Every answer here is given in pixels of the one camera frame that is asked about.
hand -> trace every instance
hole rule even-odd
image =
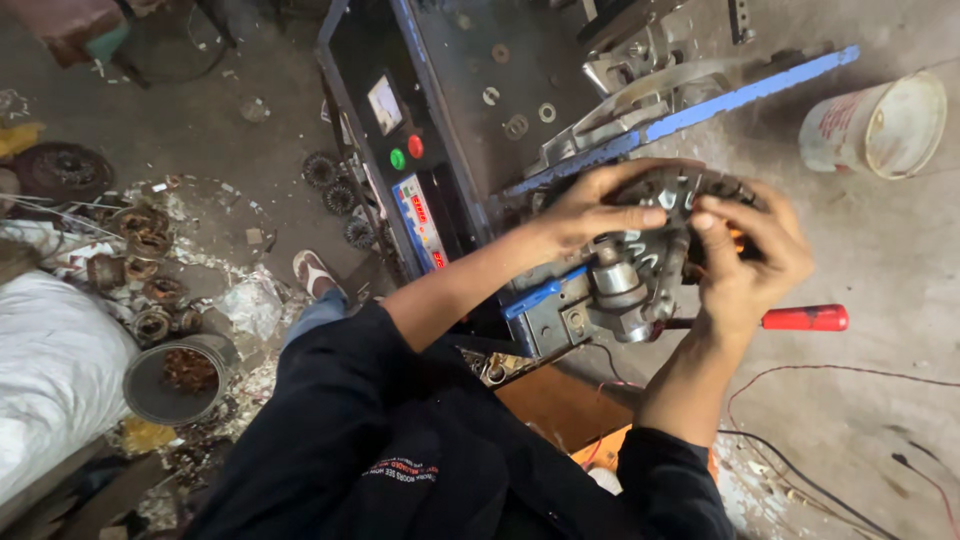
[[[611,207],[600,201],[643,172],[677,163],[704,166],[690,160],[640,159],[585,173],[542,216],[526,225],[536,232],[538,264],[572,255],[599,234],[662,227],[666,213],[661,208]]]
[[[763,314],[813,273],[810,246],[790,202],[769,185],[748,184],[769,214],[703,196],[690,216],[707,255],[707,274],[700,281],[703,310],[694,328],[744,347]],[[763,260],[740,260],[724,219],[753,240]]]

foot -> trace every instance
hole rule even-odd
[[[307,252],[303,255],[300,264],[297,265],[297,282],[306,289],[314,298],[320,298],[330,289],[337,288],[337,283],[330,278],[315,278],[312,286],[310,283],[310,268],[326,272],[324,264],[320,262],[316,255]]]

red button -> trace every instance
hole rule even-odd
[[[419,160],[423,157],[423,141],[416,135],[410,135],[407,139],[407,150],[415,160]]]

red screwdriver handle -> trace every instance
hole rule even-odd
[[[844,331],[850,325],[847,309],[839,304],[771,309],[760,320],[765,330]]]

blue lever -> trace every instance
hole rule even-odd
[[[523,313],[526,313],[540,302],[543,302],[543,300],[550,295],[560,292],[565,282],[569,282],[574,278],[583,276],[586,272],[587,266],[583,264],[581,266],[577,266],[573,270],[570,270],[559,278],[552,278],[543,284],[538,285],[530,292],[521,296],[516,302],[513,302],[512,304],[509,304],[501,309],[500,312],[503,314],[503,318],[509,321],[522,315]]]

